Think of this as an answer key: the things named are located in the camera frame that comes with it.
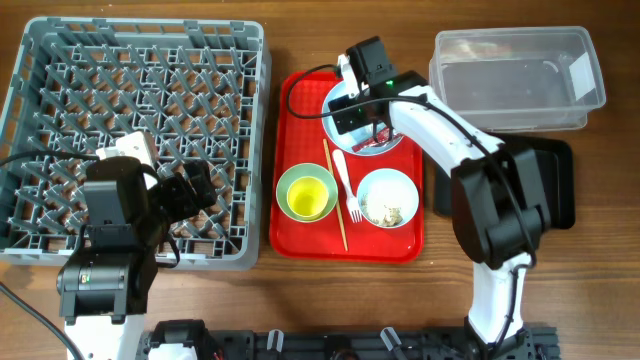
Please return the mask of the red sauce packet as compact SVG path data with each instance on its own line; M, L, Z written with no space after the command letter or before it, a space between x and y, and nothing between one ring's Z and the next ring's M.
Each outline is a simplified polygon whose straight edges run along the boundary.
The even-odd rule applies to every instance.
M379 130L375 135L367 140L364 140L352 147L352 151L355 153L363 150L381 150L386 151L394 147L403 138L403 135L397 132L392 132L389 128Z

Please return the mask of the small light blue bowl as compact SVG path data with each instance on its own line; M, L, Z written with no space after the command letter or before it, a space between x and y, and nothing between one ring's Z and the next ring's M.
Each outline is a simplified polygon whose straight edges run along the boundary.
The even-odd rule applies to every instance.
M397 229L408 225L416 215L420 205L419 193L416 185L409 176L403 172L381 168L367 174L359 183L357 200L361 211L362 199L368 193L380 193L391 197L400 207L403 221L394 227L380 227L371 223L366 216L364 218L372 225L382 229Z

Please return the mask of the yellow cup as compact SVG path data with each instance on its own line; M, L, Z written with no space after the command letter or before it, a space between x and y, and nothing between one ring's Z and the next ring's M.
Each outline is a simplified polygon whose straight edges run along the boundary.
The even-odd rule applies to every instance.
M316 177L301 177L295 180L287 190L289 208L304 221L319 218L328 199L329 192L326 185Z

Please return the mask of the food scraps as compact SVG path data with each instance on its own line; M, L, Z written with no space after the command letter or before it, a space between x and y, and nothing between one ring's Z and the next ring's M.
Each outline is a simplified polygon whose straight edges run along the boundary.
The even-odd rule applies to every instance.
M394 227L403 221L401 207L389 196L368 193L362 199L362 212L374 225Z

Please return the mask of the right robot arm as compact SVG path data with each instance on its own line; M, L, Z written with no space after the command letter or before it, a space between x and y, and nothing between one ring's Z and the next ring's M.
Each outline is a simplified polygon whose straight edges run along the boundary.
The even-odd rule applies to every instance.
M479 130L420 74L398 72L379 37L349 47L336 73L346 92L330 101L328 115L339 133L384 124L450 178L454 234L474 263L467 323L477 342L498 351L523 327L524 277L551 225L535 151Z

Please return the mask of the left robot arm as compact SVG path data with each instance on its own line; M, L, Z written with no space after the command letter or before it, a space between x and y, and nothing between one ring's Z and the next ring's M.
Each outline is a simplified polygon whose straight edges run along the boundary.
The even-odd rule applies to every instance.
M209 165L193 160L159 176L130 156L91 164L83 184L89 212L57 278L71 359L132 359L144 330L148 293L171 226L216 201Z

